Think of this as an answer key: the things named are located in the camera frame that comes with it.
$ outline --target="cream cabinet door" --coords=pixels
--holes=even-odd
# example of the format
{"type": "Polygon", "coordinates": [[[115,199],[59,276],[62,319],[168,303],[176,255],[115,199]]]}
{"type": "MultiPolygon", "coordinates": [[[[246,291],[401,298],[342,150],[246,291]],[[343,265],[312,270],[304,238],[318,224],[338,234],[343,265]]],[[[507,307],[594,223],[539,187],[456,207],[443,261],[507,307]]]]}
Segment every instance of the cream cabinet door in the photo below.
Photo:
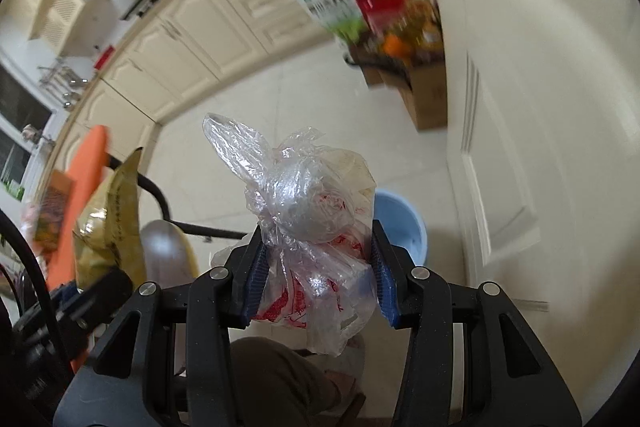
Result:
{"type": "Polygon", "coordinates": [[[54,167],[57,170],[66,172],[71,165],[71,161],[74,159],[82,140],[84,140],[84,137],[88,132],[89,130],[79,123],[71,124],[71,129],[63,140],[62,146],[54,163],[54,167]]]}
{"type": "Polygon", "coordinates": [[[152,20],[127,51],[178,102],[191,100],[218,79],[191,53],[181,32],[170,22],[152,20]]]}
{"type": "Polygon", "coordinates": [[[220,80],[266,55],[227,0],[174,0],[160,16],[220,80]]]}
{"type": "Polygon", "coordinates": [[[145,146],[156,126],[153,120],[105,82],[100,82],[89,94],[76,124],[86,128],[94,125],[108,127],[110,149],[117,157],[126,157],[137,147],[145,146]]]}
{"type": "Polygon", "coordinates": [[[143,70],[130,55],[123,55],[103,80],[154,121],[161,120],[175,107],[176,96],[143,70]]]}
{"type": "Polygon", "coordinates": [[[231,4],[250,28],[276,14],[300,8],[296,0],[231,0],[231,4]]]}
{"type": "Polygon", "coordinates": [[[254,28],[254,32],[269,53],[292,48],[299,42],[321,35],[330,36],[301,7],[294,7],[284,15],[264,21],[262,26],[254,28]]]}

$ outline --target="person's leg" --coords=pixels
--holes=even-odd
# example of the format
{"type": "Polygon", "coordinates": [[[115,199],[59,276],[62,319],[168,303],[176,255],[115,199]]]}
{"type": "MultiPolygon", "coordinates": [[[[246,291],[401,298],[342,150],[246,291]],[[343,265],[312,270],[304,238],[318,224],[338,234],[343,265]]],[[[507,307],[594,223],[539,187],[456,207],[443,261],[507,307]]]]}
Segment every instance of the person's leg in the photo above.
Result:
{"type": "Polygon", "coordinates": [[[245,427],[305,427],[340,402],[337,386],[320,369],[272,340],[235,341],[231,364],[245,427]]]}

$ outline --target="white plastic bag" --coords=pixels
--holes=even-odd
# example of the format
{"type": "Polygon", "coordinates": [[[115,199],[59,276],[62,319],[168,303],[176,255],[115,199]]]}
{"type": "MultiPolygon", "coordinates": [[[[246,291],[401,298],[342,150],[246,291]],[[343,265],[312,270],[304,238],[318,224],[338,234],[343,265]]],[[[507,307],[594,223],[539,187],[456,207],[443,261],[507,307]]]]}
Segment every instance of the white plastic bag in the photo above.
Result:
{"type": "Polygon", "coordinates": [[[307,348],[339,355],[369,320],[376,287],[369,263],[376,183],[357,153],[313,145],[307,128],[272,149],[256,130],[209,114],[204,133],[246,183],[270,272],[255,317],[306,328],[307,348]]]}

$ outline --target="window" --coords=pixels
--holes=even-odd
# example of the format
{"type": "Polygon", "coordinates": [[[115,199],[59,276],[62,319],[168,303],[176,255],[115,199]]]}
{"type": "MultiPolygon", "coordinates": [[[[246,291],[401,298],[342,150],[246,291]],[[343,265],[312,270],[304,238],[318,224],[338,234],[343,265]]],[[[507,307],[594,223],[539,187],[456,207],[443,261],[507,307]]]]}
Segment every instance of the window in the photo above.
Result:
{"type": "Polygon", "coordinates": [[[22,183],[33,145],[20,135],[27,124],[43,131],[51,111],[0,64],[0,182],[22,183]]]}
{"type": "Polygon", "coordinates": [[[31,154],[0,130],[0,182],[22,182],[31,154]]]}
{"type": "Polygon", "coordinates": [[[51,116],[51,111],[38,102],[1,65],[0,113],[20,132],[28,123],[42,131],[51,116]]]}

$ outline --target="tiled floor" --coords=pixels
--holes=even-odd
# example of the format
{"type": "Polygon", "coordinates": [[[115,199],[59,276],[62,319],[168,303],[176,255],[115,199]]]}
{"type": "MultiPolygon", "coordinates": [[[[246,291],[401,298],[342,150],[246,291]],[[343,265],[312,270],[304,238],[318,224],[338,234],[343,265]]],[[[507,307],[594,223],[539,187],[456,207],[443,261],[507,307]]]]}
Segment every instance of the tiled floor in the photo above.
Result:
{"type": "MultiPolygon", "coordinates": [[[[161,131],[147,175],[164,192],[175,219],[249,232],[256,219],[244,206],[244,184],[217,157],[202,133],[206,113],[235,118],[264,134],[272,145],[304,126],[325,133],[324,144],[348,148],[366,159],[379,187],[393,190],[422,213],[429,236],[428,266],[450,282],[464,283],[460,230],[446,164],[446,131],[418,133],[394,90],[367,89],[359,70],[342,61],[335,44],[324,44],[236,82],[193,107],[161,131]]],[[[147,194],[141,225],[158,219],[147,194]]],[[[209,253],[234,241],[204,243],[192,237],[201,271],[209,253]]],[[[302,330],[260,323],[232,336],[274,338],[304,344],[302,330]]],[[[364,329],[367,358],[364,414],[393,414],[402,378],[407,331],[388,327],[379,312],[364,329]]]]}

